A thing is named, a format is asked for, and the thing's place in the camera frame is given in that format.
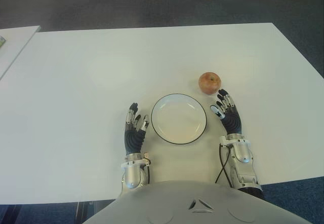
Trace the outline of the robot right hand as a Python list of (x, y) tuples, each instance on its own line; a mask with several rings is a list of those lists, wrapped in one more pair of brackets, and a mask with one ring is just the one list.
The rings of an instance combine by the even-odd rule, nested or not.
[(216, 105), (211, 105), (211, 111), (221, 120), (227, 134), (242, 134), (242, 125), (236, 105), (230, 94), (220, 89)]

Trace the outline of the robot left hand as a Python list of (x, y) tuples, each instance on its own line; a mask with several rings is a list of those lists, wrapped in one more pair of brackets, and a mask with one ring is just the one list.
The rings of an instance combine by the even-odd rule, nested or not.
[(138, 103), (132, 103), (129, 107), (125, 122), (124, 143), (126, 155), (141, 153), (141, 148), (145, 139), (146, 130), (149, 126), (149, 116), (145, 115), (139, 129), (137, 124), (141, 115), (137, 114)]

